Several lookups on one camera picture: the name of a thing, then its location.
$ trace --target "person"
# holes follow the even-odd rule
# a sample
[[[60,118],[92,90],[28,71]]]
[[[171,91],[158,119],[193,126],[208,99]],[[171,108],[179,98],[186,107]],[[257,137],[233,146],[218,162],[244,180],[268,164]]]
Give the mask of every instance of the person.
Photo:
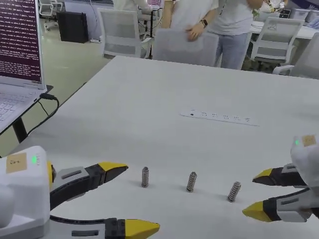
[[[113,0],[114,10],[120,11],[138,11],[139,7],[143,11],[151,12],[152,6],[147,0]]]
[[[288,4],[288,0],[264,0],[259,12],[274,13],[281,11]]]
[[[241,69],[250,40],[252,11],[262,4],[263,0],[219,0],[218,16],[208,27],[208,32],[219,36],[216,64],[222,54],[222,68]]]
[[[183,29],[188,40],[196,40],[213,21],[218,0],[165,0],[162,28]]]

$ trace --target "metal spring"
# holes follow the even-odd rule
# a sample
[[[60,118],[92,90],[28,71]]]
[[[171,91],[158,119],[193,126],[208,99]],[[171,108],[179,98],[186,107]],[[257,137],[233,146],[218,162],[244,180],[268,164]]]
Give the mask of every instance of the metal spring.
[[[231,202],[231,203],[235,202],[236,196],[237,196],[240,188],[241,188],[240,182],[235,182],[233,187],[230,190],[230,193],[229,193],[228,197],[227,197],[227,200],[229,202]]]
[[[197,174],[195,172],[191,172],[191,174],[189,175],[188,184],[186,187],[187,191],[189,192],[194,191],[196,178],[197,178]]]
[[[149,185],[149,168],[144,167],[142,170],[142,187],[147,188]]]

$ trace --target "label sticker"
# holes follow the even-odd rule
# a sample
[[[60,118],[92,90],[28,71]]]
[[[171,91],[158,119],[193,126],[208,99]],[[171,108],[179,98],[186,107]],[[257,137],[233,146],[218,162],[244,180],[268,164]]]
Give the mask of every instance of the label sticker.
[[[6,173],[15,173],[26,170],[26,153],[9,155],[6,158]]]
[[[317,144],[316,137],[314,135],[303,136],[304,147]]]

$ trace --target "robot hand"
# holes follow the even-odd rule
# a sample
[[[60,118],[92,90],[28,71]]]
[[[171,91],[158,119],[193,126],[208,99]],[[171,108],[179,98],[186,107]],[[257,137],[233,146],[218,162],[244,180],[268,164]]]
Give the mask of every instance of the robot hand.
[[[116,218],[73,220],[50,215],[65,201],[97,189],[127,169],[122,163],[101,162],[56,172],[39,146],[2,158],[0,239],[150,237],[160,229],[159,224]]]
[[[271,168],[253,182],[269,186],[294,186],[302,190],[257,202],[243,214],[264,222],[306,222],[311,214],[319,218],[319,144],[316,135],[295,137],[291,149],[293,163]]]

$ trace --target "power strip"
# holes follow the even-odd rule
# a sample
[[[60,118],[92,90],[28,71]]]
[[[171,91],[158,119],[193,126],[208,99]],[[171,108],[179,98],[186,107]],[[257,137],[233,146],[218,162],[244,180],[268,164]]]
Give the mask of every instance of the power strip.
[[[247,124],[252,126],[259,126],[255,120],[251,117],[241,117],[241,116],[231,116],[227,114],[218,114],[214,112],[207,112],[207,111],[198,111],[198,110],[190,110],[184,111],[180,113],[181,116],[192,117],[192,118],[199,118],[199,119],[206,119],[206,120],[216,120],[216,121],[223,121],[229,123],[240,123],[240,124]]]

